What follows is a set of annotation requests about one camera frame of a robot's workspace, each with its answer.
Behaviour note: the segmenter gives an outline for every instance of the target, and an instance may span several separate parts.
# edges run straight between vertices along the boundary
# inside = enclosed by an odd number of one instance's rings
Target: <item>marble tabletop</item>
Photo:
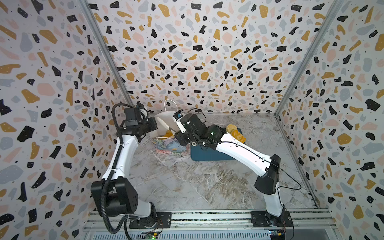
[[[316,208],[273,116],[207,115],[206,125],[211,124],[234,124],[242,130],[249,146],[281,157],[282,169],[302,186],[301,190],[280,189],[286,208]],[[159,210],[265,209],[263,195],[254,187],[256,178],[253,171],[236,160],[197,162],[190,156],[157,153],[148,136],[136,149],[129,175],[139,198],[153,202]],[[282,171],[280,185],[298,187]]]

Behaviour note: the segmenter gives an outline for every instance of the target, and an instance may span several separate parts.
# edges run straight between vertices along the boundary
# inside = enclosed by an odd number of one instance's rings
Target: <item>blue mat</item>
[[[191,158],[193,161],[201,162],[201,161],[223,161],[223,160],[235,160],[233,157],[213,150],[209,147],[203,147],[203,146],[192,146],[191,145]]]

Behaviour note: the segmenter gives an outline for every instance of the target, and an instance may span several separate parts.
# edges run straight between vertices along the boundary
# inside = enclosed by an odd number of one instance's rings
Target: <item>terrazzo patterned wall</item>
[[[345,1],[278,117],[348,240],[384,236],[383,14],[383,1]]]
[[[0,238],[80,239],[124,100],[74,1],[0,7]]]
[[[89,0],[133,99],[219,113],[275,112],[332,2]]]

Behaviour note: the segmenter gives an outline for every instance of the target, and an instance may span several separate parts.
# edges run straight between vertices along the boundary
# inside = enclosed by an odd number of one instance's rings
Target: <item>white handle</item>
[[[166,102],[167,101],[171,101],[171,102],[173,102],[176,105],[176,111],[179,109],[179,107],[177,106],[177,104],[173,100],[167,99],[167,100],[164,101],[164,109],[165,109],[165,111],[167,111],[167,108],[166,108]]]

